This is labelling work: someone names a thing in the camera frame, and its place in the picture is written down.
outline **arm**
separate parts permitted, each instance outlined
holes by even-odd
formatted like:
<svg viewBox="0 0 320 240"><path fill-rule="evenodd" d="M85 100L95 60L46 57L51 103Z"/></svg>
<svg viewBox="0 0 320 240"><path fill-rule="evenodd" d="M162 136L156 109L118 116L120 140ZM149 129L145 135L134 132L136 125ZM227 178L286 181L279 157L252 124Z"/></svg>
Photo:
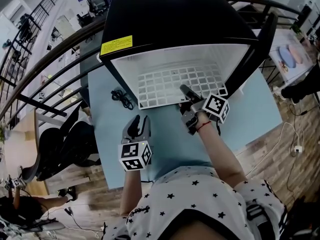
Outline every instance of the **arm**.
<svg viewBox="0 0 320 240"><path fill-rule="evenodd" d="M196 129L199 129L204 123L209 121L206 113L197 114L198 123ZM211 123L201 127L198 131L199 136L210 157L212 166L221 180L234 188L238 183L246 180L246 175L232 151L221 139Z"/></svg>
<svg viewBox="0 0 320 240"><path fill-rule="evenodd" d="M20 188L16 187L14 199L13 199L13 206L16 210L19 208L19 204L20 204Z"/></svg>
<svg viewBox="0 0 320 240"><path fill-rule="evenodd" d="M142 197L141 176L139 170L126 171L120 203L120 215L127 216Z"/></svg>
<svg viewBox="0 0 320 240"><path fill-rule="evenodd" d="M11 189L11 187L9 188L9 190L8 190L8 197L10 198L10 199L12 199L13 198L13 196L12 196L12 189Z"/></svg>

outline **desk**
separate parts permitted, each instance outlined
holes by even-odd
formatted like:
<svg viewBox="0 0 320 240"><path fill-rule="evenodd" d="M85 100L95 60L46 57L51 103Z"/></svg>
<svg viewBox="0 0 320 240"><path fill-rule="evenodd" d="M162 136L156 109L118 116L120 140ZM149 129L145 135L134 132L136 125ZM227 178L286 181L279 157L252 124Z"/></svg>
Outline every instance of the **desk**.
<svg viewBox="0 0 320 240"><path fill-rule="evenodd" d="M62 121L30 111L11 131L9 138L4 142L4 157L7 173L11 178L19 176L19 167L31 167L38 156L39 126L38 120L61 126ZM48 191L44 181L36 181L27 184L30 195L47 196Z"/></svg>
<svg viewBox="0 0 320 240"><path fill-rule="evenodd" d="M254 29L253 32L257 36L260 29ZM294 67L287 67L288 71L285 71L281 66L282 59L279 56L278 50L279 48L287 48L288 46L293 47L297 51L302 59L302 63L296 63ZM284 85L281 89L292 84L314 66L305 48L297 39L295 32L291 29L277 29L275 31L269 56L283 78Z"/></svg>
<svg viewBox="0 0 320 240"><path fill-rule="evenodd" d="M122 130L135 115L150 117L153 152L151 165L141 171L143 181L153 180L157 173L172 163L201 160L209 161L199 136L191 136L181 121L177 105L139 110L123 107L111 99L111 91L119 88L106 67L88 74L91 113L95 139L104 175L109 189L123 187L125 172L118 161L118 145ZM282 123L277 104L259 70L247 80L243 96L229 99L230 112L221 128L221 137L232 151L248 143Z"/></svg>

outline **mini fridge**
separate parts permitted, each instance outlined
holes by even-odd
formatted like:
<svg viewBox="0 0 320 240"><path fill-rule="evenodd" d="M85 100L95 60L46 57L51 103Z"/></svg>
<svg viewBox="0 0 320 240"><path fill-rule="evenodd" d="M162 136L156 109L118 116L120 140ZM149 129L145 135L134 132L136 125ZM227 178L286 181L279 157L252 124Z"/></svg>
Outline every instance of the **mini fridge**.
<svg viewBox="0 0 320 240"><path fill-rule="evenodd" d="M276 24L257 37L226 0L112 0L100 59L139 109L186 102L181 84L228 98L267 58Z"/></svg>

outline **pink round object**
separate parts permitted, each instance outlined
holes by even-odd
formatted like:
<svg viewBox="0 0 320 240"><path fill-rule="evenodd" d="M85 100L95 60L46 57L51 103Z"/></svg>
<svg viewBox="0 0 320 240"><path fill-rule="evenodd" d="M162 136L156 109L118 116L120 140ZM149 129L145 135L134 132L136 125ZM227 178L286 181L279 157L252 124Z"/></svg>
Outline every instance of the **pink round object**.
<svg viewBox="0 0 320 240"><path fill-rule="evenodd" d="M292 55L292 57L294 58L295 62L297 64L302 64L302 62L304 61L303 58L301 57L301 55L299 54L299 52L296 50L296 48L294 48L291 44L288 45L288 49Z"/></svg>

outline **yellow warning label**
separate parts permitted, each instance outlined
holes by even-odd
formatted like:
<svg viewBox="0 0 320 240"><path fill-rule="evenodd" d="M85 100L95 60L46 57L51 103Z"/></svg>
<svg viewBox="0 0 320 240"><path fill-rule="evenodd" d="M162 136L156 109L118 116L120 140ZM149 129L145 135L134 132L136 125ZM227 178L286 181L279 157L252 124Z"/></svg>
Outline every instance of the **yellow warning label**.
<svg viewBox="0 0 320 240"><path fill-rule="evenodd" d="M132 47L132 35L105 42L101 45L100 55L109 54L121 49Z"/></svg>

